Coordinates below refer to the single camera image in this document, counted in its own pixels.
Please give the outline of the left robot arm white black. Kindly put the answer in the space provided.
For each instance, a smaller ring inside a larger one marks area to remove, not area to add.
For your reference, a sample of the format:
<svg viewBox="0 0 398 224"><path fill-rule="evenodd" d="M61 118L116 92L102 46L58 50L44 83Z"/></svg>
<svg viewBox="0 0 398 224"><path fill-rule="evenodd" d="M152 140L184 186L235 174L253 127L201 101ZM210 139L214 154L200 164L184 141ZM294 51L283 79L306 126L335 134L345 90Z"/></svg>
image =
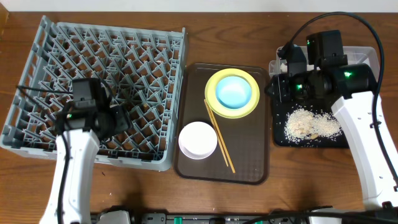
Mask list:
<svg viewBox="0 0 398 224"><path fill-rule="evenodd" d="M104 80L74 80L72 95L54 122L57 161L41 223L91 223L91 185L100 143L132 128L126 109L111 104L112 91Z"/></svg>

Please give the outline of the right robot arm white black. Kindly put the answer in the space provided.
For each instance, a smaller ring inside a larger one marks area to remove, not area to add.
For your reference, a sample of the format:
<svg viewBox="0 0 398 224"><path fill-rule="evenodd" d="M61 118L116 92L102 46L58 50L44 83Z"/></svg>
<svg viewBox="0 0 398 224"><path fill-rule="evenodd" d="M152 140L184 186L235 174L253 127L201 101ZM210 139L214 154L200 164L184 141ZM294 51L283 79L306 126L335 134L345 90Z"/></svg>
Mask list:
<svg viewBox="0 0 398 224"><path fill-rule="evenodd" d="M286 63L265 93L271 98L274 135L297 144L287 128L294 114L331 115L351 150L366 209L397 207L397 149L376 93L377 76L366 63L349 63L338 30L307 36L305 48L288 42L277 52Z"/></svg>

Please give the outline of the light blue bowl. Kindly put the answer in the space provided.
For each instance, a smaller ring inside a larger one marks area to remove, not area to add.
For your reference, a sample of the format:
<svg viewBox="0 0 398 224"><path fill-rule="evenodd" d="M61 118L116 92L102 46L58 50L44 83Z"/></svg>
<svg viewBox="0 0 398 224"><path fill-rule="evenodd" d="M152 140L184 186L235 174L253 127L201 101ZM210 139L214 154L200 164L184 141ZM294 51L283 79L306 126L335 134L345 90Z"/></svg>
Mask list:
<svg viewBox="0 0 398 224"><path fill-rule="evenodd" d="M252 91L249 83L237 76L220 80L216 86L216 98L229 109L239 109L249 103Z"/></svg>

